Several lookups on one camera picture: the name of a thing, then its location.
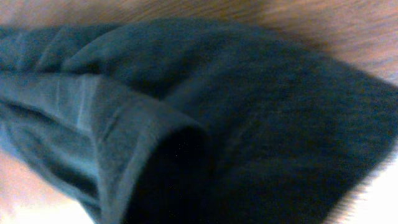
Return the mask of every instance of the dark green fabric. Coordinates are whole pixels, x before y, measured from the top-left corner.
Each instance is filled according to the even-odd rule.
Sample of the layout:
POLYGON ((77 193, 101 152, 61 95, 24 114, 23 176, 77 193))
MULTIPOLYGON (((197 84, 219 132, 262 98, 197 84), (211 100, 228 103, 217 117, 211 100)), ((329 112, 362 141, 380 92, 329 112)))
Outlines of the dark green fabric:
POLYGON ((397 100, 260 27, 0 28, 0 144, 97 223, 320 223, 391 152, 397 100))

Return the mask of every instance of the garment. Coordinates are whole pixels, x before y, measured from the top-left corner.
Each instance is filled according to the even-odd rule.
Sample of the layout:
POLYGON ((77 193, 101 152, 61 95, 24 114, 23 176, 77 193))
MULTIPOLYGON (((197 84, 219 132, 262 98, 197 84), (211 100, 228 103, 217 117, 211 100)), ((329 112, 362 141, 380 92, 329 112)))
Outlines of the garment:
POLYGON ((1 146, 96 223, 320 223, 397 137, 397 87, 261 27, 0 38, 1 146))

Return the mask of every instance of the folded cloth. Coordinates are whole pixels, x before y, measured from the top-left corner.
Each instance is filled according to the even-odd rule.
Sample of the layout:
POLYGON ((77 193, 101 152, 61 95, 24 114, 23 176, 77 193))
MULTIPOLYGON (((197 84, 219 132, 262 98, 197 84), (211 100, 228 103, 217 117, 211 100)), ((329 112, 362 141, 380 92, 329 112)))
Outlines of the folded cloth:
POLYGON ((0 145, 96 223, 320 223, 398 88, 261 27, 0 28, 0 145))

